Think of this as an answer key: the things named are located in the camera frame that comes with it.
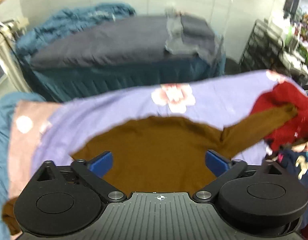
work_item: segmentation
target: red sweater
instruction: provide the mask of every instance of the red sweater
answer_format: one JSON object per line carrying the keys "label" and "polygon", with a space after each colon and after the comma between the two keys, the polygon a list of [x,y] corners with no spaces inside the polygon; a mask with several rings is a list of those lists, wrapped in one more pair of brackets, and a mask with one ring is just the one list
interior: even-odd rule
{"label": "red sweater", "polygon": [[293,143],[300,138],[308,138],[308,97],[290,82],[283,82],[276,85],[273,91],[262,94],[251,112],[251,114],[257,113],[286,103],[295,105],[298,115],[265,137],[265,139],[273,141],[270,147],[274,151],[286,143]]}

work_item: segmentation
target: white floral pattern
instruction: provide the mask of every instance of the white floral pattern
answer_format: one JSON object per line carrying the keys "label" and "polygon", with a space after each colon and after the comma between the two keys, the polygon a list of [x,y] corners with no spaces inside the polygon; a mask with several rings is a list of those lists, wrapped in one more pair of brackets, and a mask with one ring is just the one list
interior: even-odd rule
{"label": "white floral pattern", "polygon": [[20,116],[16,120],[16,127],[21,133],[28,133],[33,128],[33,121],[28,116]]}
{"label": "white floral pattern", "polygon": [[159,106],[168,105],[172,113],[184,114],[187,106],[196,103],[189,84],[165,84],[152,93],[152,100]]}

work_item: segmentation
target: brown garment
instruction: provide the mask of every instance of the brown garment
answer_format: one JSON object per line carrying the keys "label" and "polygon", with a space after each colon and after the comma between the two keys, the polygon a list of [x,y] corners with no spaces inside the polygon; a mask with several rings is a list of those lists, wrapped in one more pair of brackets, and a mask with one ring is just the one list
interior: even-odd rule
{"label": "brown garment", "polygon": [[19,225],[14,215],[14,205],[15,205],[16,200],[17,198],[10,199],[3,206],[3,210],[2,210],[2,219],[5,222],[5,224],[8,226],[11,236],[16,235],[20,232]]}
{"label": "brown garment", "polygon": [[183,117],[152,116],[96,136],[73,158],[89,161],[104,151],[112,152],[113,167],[103,179],[127,195],[133,191],[193,194],[215,179],[205,165],[207,150],[231,159],[296,115],[291,104],[275,107],[223,131]]}

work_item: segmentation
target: pink flower print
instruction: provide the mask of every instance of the pink flower print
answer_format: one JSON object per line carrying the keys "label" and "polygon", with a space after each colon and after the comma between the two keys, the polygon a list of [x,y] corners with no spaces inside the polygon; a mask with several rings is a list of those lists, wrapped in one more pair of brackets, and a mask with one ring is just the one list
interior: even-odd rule
{"label": "pink flower print", "polygon": [[283,160],[283,154],[278,154],[278,156],[277,156],[277,161],[278,161],[278,163],[281,163],[282,162],[282,160]]}
{"label": "pink flower print", "polygon": [[152,93],[152,100],[159,106],[168,105],[172,113],[183,114],[186,106],[196,103],[193,90],[189,84],[165,84]]}
{"label": "pink flower print", "polygon": [[286,81],[285,76],[278,74],[275,71],[267,70],[266,76],[272,81],[277,81],[279,84],[282,84],[283,82]]}

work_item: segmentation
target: metal screw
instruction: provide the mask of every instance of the metal screw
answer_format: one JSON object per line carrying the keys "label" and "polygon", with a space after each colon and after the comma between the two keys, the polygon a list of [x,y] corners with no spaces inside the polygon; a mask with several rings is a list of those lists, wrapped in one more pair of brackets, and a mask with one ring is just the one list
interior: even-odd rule
{"label": "metal screw", "polygon": [[208,191],[199,191],[196,193],[196,197],[200,199],[209,199],[212,196],[212,194]]}
{"label": "metal screw", "polygon": [[108,197],[113,200],[118,200],[124,197],[124,194],[120,191],[112,191],[111,193],[109,193]]}

